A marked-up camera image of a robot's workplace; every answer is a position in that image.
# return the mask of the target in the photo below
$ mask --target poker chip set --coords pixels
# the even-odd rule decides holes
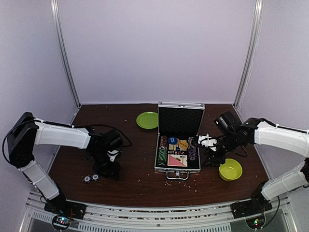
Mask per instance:
[[[162,136],[160,139],[157,165],[161,167],[195,167],[197,148],[192,145],[192,137],[181,140]]]
[[[199,173],[199,148],[192,141],[198,136],[204,110],[204,104],[159,102],[156,171],[165,172],[167,178],[168,173]]]

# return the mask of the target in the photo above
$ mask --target lavender wall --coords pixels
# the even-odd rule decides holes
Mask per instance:
[[[240,113],[265,117],[285,126],[309,129],[309,1],[266,1],[258,48]],[[258,146],[272,177],[304,158],[281,149]],[[300,231],[309,228],[309,191],[290,194]]]
[[[0,1],[0,139],[18,118],[36,117],[68,123],[75,104],[67,83],[49,1]],[[34,155],[44,168],[53,146]],[[0,230],[15,232],[30,184],[0,158]]]
[[[232,103],[255,0],[59,1],[82,103]]]

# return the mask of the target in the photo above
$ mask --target black cable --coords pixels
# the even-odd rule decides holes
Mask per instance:
[[[228,127],[226,128],[227,132],[230,133],[230,134],[232,134],[232,135],[236,135],[237,133],[231,131],[229,127],[230,127],[230,126],[228,126]]]
[[[243,151],[243,153],[245,153],[245,157],[247,157],[249,154],[247,152],[247,150],[243,147],[243,146],[240,146],[241,150]]]
[[[265,119],[265,118],[257,118],[258,120],[262,120],[262,121],[265,121],[265,122],[267,122],[269,125],[271,125],[271,126],[273,126],[273,127],[275,127],[276,126],[276,124],[275,123],[273,123],[273,122],[271,122],[271,121],[269,121],[269,120],[267,120],[267,119]]]
[[[30,122],[39,122],[39,121],[38,121],[38,120],[31,120],[31,121],[22,122],[22,123],[20,123],[20,124],[18,124],[18,125],[16,125],[16,126],[14,126],[12,129],[10,129],[9,132],[7,132],[6,135],[5,135],[4,138],[3,138],[3,141],[2,141],[2,154],[3,154],[4,159],[5,159],[10,165],[12,165],[11,162],[10,162],[10,161],[8,160],[8,158],[5,156],[5,151],[4,151],[5,141],[7,140],[7,138],[9,137],[9,135],[10,135],[14,130],[16,130],[16,129],[19,128],[20,126],[25,125],[25,124],[30,123]]]
[[[277,210],[276,210],[274,216],[272,216],[272,219],[271,219],[265,226],[263,226],[263,229],[264,229],[266,226],[268,226],[268,225],[272,222],[272,220],[275,218],[275,216],[277,215],[277,213],[278,213],[278,211],[279,211],[279,208],[280,208],[280,198],[279,198],[279,196],[278,196],[277,198],[278,198],[278,207],[277,207]]]
[[[43,192],[41,191],[41,190],[39,190],[38,188],[36,188],[39,192],[40,192],[40,194],[41,194],[41,197],[40,197],[40,201],[42,202],[42,203],[46,203],[46,204],[48,204],[49,205],[49,207],[51,207],[55,212],[59,212],[58,210],[56,210],[49,202],[48,202],[48,199],[44,196],[44,194],[43,194]]]
[[[83,125],[83,126],[74,126],[74,128],[85,128],[85,127],[107,127],[107,128],[114,129],[114,130],[118,131],[119,133],[121,133],[125,137],[125,139],[129,142],[128,145],[124,145],[123,147],[132,146],[131,140],[121,130],[119,130],[116,127],[105,125],[105,124],[90,124],[90,125]]]
[[[237,153],[237,152],[233,152],[233,153],[239,157],[247,158],[247,155],[241,155],[240,153]]]
[[[70,126],[70,125],[67,125],[67,124],[62,124],[62,123],[57,123],[57,122],[48,122],[48,121],[44,121],[43,123],[49,124],[49,125],[55,125],[55,126],[76,128],[76,129],[85,128],[85,127],[107,127],[107,128],[111,128],[111,129],[114,129],[114,130],[118,131],[119,133],[121,133],[125,137],[125,139],[129,142],[129,145],[125,145],[123,147],[132,146],[132,142],[130,141],[130,139],[120,129],[113,127],[113,126],[109,126],[109,125],[105,125],[105,124],[89,124],[89,125],[83,125],[83,126],[71,125]]]

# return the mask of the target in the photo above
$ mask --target poker chip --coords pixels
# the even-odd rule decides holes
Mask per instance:
[[[92,181],[98,181],[99,180],[99,175],[98,174],[93,174],[92,176],[91,176],[91,180]]]
[[[168,138],[166,136],[161,137],[160,146],[166,148],[168,147]]]
[[[90,181],[91,181],[91,177],[90,176],[86,175],[86,176],[83,177],[83,182],[84,183],[88,184],[88,183],[90,183]]]
[[[188,157],[189,157],[189,160],[191,160],[191,161],[194,161],[194,160],[197,159],[197,148],[196,147],[191,146],[189,148],[189,155],[188,155]]]
[[[193,137],[189,137],[189,138],[188,138],[188,144],[189,144],[189,146],[192,145],[192,140],[193,140]]]
[[[158,165],[159,166],[166,166],[166,163],[168,161],[168,150],[167,148],[159,148],[159,154],[158,154]]]
[[[179,139],[177,139],[176,137],[169,137],[168,139],[168,143],[171,145],[176,145],[178,144]]]
[[[189,144],[187,143],[187,141],[185,141],[185,140],[180,141],[180,143],[179,143],[179,148],[180,149],[186,150],[188,147],[189,147]]]

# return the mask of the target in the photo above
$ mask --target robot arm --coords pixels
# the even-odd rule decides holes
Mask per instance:
[[[123,140],[116,130],[102,134],[90,127],[76,128],[43,121],[26,112],[8,134],[7,140],[10,164],[22,171],[37,187],[53,211],[63,214],[76,206],[68,205],[69,202],[60,187],[35,160],[32,154],[34,145],[62,145],[86,149],[94,158],[94,170],[97,174],[119,178],[120,165],[115,159],[121,152]]]
[[[243,124],[230,112],[215,120],[222,138],[199,136],[198,144],[206,147],[204,166],[220,166],[225,154],[247,144],[270,145],[298,153],[305,161],[283,175],[260,184],[249,202],[232,205],[235,218],[261,212],[269,200],[299,187],[309,186],[309,130],[297,130],[273,124],[266,119],[249,118]]]

